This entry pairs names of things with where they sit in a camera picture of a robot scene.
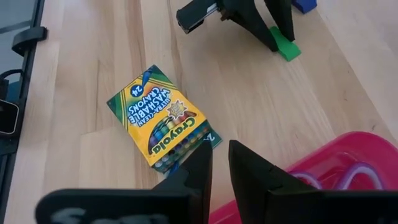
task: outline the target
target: pink container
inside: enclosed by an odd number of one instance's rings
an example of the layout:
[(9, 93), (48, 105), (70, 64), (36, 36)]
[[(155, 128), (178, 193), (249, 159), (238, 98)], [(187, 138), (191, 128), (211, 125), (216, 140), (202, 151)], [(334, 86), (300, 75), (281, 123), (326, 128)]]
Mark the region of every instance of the pink container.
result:
[[(398, 150), (385, 139), (371, 133), (351, 132), (341, 135), (288, 167), (286, 171), (308, 173), (322, 189), (338, 189), (347, 172), (362, 163), (377, 174), (383, 189), (398, 189)], [(375, 184), (368, 175), (358, 173), (352, 176), (347, 189), (375, 189)], [(236, 201), (233, 200), (210, 214), (209, 223), (241, 224)]]

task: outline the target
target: green plastic piece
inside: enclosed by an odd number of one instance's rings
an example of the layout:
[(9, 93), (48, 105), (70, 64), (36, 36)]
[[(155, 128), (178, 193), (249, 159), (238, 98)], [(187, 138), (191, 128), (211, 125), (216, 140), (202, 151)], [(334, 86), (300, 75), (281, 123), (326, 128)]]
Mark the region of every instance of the green plastic piece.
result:
[(269, 31), (276, 40), (276, 44), (279, 48), (279, 53), (284, 59), (286, 59), (286, 61), (289, 62), (301, 54), (301, 50), (299, 49), (299, 47), (293, 42), (290, 42), (288, 39), (286, 39), (286, 37), (284, 37), (282, 33), (280, 33), (278, 27), (271, 27)]

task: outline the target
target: wooden surface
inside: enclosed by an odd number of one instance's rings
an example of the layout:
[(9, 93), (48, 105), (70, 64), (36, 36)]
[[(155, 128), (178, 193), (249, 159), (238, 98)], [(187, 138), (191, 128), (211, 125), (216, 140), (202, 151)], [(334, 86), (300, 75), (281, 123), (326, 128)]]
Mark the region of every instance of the wooden surface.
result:
[[(233, 199), (228, 141), (284, 168), (348, 131), (397, 145), (396, 0), (319, 0), (294, 9), (290, 63), (212, 14), (185, 35), (188, 0), (46, 0), (5, 223), (33, 223), (44, 194), (65, 187), (149, 189), (152, 170), (106, 100), (152, 64), (202, 110), (214, 151), (211, 210)], [(273, 24), (265, 5), (257, 6)]]

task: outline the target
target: crayola logo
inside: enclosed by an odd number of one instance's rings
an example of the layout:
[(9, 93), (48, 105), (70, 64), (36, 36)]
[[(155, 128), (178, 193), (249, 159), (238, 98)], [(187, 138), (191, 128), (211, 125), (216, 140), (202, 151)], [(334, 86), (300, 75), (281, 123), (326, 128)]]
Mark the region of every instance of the crayola logo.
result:
[(169, 135), (165, 138), (163, 138), (163, 140), (161, 140), (161, 142), (159, 142), (156, 146), (154, 146), (152, 148), (152, 152), (154, 152), (155, 154), (159, 153), (160, 150), (162, 149), (166, 149), (166, 146), (168, 144), (170, 144), (177, 136), (179, 136), (181, 133), (183, 133), (183, 131), (189, 127), (192, 127), (195, 125), (195, 118), (187, 118), (180, 127), (171, 130), (169, 132)]

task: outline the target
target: black device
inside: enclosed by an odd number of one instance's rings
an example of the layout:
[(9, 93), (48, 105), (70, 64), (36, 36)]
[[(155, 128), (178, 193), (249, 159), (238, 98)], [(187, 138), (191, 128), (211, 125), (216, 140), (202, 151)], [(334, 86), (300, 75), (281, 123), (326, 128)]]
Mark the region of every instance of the black device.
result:
[[(39, 224), (208, 223), (212, 148), (203, 143), (152, 190), (61, 190), (45, 196)], [(398, 192), (317, 190), (238, 141), (231, 180), (243, 224), (397, 223)]]
[[(280, 32), (289, 41), (293, 41), (294, 30), (292, 20), (291, 0), (265, 0), (271, 16), (274, 18)], [(278, 45), (262, 20), (254, 0), (193, 0), (177, 11), (177, 21), (186, 34), (203, 24), (211, 13), (219, 11), (221, 20), (230, 19), (239, 24), (273, 52), (278, 51)]]
[(59, 190), (37, 205), (37, 223), (208, 222), (212, 147), (205, 141), (152, 190)]
[(10, 138), (19, 133), (19, 107), (18, 102), (6, 101), (8, 80), (10, 75), (20, 73), (21, 69), (14, 69), (0, 74), (0, 137)]
[(242, 223), (398, 223), (398, 192), (316, 190), (238, 141), (229, 168)]

